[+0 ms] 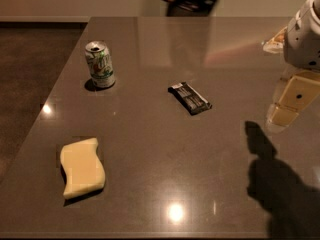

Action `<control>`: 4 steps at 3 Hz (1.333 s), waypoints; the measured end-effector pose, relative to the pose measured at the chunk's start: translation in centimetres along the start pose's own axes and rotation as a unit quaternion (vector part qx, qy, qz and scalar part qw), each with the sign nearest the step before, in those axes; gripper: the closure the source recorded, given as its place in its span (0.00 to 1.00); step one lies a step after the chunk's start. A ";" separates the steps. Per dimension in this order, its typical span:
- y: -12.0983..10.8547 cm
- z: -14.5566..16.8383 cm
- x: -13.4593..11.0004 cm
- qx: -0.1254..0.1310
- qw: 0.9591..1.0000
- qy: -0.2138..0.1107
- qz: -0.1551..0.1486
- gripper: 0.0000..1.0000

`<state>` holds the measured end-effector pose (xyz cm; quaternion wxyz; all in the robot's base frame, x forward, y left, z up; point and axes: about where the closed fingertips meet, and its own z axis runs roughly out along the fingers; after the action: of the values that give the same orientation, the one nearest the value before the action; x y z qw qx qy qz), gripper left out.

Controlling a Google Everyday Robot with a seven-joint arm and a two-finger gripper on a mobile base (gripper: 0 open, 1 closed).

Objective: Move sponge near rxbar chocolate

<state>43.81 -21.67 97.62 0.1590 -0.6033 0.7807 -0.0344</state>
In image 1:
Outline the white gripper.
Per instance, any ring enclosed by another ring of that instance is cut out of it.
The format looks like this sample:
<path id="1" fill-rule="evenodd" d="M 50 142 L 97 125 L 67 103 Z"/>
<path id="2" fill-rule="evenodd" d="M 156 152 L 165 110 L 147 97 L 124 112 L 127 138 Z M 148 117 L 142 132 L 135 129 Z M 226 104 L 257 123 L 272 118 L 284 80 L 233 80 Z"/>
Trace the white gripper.
<path id="1" fill-rule="evenodd" d="M 300 70 L 282 77 L 270 105 L 266 128 L 272 133 L 285 130 L 320 95 L 320 0 L 307 0 L 287 28 L 265 42 L 263 50 L 283 52 L 285 61 Z"/>

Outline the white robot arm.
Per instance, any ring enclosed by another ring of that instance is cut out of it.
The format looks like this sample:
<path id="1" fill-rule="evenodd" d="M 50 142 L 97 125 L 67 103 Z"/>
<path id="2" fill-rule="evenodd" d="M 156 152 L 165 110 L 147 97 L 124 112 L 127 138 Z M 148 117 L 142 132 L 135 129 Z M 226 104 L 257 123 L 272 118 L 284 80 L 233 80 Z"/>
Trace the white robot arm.
<path id="1" fill-rule="evenodd" d="M 266 116 L 266 128 L 279 133 L 320 94 L 320 0 L 307 0 L 263 50 L 287 63 Z"/>

